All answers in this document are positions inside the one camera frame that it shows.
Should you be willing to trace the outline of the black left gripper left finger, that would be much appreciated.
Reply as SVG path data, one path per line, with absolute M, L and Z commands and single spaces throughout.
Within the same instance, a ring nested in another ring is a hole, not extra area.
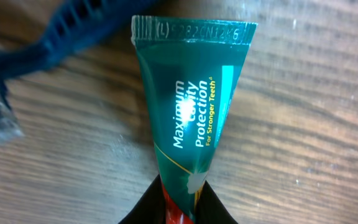
M 165 199 L 159 175 L 119 224 L 165 224 Z

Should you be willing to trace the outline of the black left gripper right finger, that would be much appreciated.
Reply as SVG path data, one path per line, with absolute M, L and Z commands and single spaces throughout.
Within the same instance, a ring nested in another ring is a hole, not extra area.
M 196 224 L 238 224 L 208 182 L 203 186 L 196 207 Z

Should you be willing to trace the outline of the Colgate toothpaste tube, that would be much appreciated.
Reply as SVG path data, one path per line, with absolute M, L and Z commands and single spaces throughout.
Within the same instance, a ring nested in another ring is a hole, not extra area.
M 257 23 L 134 16 L 167 223 L 194 223 Z

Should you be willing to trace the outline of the blue disposable razor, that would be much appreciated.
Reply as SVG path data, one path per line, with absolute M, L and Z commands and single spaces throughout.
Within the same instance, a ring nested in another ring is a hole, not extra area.
M 119 30 L 156 0 L 74 0 L 55 11 L 41 38 L 15 51 L 0 51 L 0 145 L 23 132 L 7 100 L 6 81 L 56 66 L 66 56 Z

